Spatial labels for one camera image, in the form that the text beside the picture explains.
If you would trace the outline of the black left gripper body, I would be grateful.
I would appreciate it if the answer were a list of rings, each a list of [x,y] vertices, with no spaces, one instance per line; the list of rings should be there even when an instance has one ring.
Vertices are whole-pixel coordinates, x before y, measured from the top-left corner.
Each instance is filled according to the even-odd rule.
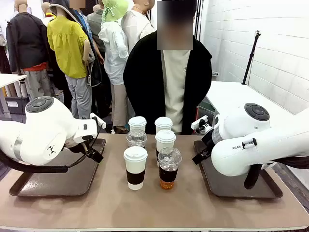
[[[69,147],[69,150],[73,153],[87,153],[88,152],[87,145],[84,142],[79,143],[76,146]]]

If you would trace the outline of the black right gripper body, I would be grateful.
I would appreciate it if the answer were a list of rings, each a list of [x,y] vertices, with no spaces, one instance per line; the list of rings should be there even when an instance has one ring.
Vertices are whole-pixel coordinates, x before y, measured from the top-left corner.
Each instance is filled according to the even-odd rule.
[[[212,139],[213,131],[214,129],[208,130],[201,139],[202,142],[205,144],[207,151],[212,151],[213,147],[215,146],[215,143],[213,142],[213,139]]]

